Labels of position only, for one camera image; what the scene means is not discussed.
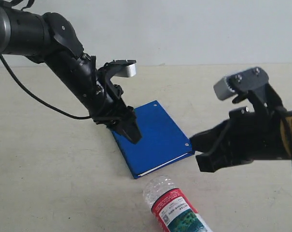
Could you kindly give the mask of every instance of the white table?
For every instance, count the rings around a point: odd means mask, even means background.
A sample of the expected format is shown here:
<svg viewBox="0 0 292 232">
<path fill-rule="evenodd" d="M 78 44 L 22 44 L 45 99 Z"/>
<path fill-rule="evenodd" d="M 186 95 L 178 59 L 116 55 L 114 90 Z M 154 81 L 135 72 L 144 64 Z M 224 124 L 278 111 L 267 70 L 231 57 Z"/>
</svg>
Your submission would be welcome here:
<svg viewBox="0 0 292 232">
<path fill-rule="evenodd" d="M 113 82 L 134 107 L 159 100 L 191 136 L 240 106 L 216 99 L 212 86 L 249 66 L 138 67 L 136 77 Z M 292 109 L 292 64 L 262 67 Z M 14 70 L 48 103 L 87 115 L 49 69 Z M 40 105 L 0 68 L 0 232 L 160 231 L 142 198 L 146 183 L 160 174 L 178 183 L 215 232 L 292 232 L 290 161 L 255 161 L 207 174 L 192 156 L 134 180 L 104 126 Z"/>
</svg>

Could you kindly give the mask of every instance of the red label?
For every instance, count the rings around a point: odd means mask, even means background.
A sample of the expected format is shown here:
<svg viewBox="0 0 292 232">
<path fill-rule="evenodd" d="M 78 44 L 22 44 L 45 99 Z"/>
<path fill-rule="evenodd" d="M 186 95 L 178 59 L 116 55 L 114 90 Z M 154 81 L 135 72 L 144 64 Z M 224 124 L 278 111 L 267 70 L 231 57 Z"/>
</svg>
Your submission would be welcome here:
<svg viewBox="0 0 292 232">
<path fill-rule="evenodd" d="M 198 213 L 198 211 L 192 206 L 192 204 L 188 201 L 188 199 L 179 188 L 168 191 L 154 203 L 151 209 L 151 212 L 155 215 L 164 232 L 170 232 L 170 230 L 166 225 L 166 221 L 164 222 L 164 216 L 161 215 L 161 211 L 165 208 L 165 206 L 167 206 L 176 199 L 181 199 L 182 201 L 185 201 L 185 203 L 195 214 Z M 177 210 L 181 210 L 182 205 L 183 204 L 177 206 Z"/>
</svg>

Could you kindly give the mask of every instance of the white wall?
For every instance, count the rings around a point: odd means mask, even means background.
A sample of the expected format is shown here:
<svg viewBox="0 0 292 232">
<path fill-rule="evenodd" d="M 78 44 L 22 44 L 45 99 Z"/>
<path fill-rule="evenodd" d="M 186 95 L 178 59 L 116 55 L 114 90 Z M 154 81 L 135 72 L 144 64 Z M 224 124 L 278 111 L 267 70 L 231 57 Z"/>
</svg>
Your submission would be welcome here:
<svg viewBox="0 0 292 232">
<path fill-rule="evenodd" d="M 292 0 L 36 0 L 30 10 L 65 16 L 99 64 L 292 62 Z"/>
</svg>

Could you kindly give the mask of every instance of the plastic water bottle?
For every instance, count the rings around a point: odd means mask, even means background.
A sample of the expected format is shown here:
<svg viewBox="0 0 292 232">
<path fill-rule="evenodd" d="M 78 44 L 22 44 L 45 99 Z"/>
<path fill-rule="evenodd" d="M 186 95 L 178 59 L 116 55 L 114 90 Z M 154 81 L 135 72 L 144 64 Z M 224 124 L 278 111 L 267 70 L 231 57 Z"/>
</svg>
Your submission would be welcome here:
<svg viewBox="0 0 292 232">
<path fill-rule="evenodd" d="M 213 232 L 168 176 L 150 181 L 143 197 L 164 232 Z"/>
</svg>

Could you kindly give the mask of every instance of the blue book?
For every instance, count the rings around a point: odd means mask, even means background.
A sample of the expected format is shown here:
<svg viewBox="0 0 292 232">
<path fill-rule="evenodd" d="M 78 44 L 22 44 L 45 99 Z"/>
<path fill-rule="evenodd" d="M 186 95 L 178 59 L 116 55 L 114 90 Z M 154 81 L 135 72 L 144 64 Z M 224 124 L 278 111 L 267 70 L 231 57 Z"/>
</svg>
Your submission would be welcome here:
<svg viewBox="0 0 292 232">
<path fill-rule="evenodd" d="M 136 144 L 112 134 L 135 179 L 193 154 L 189 139 L 158 101 L 135 109 L 142 139 Z"/>
</svg>

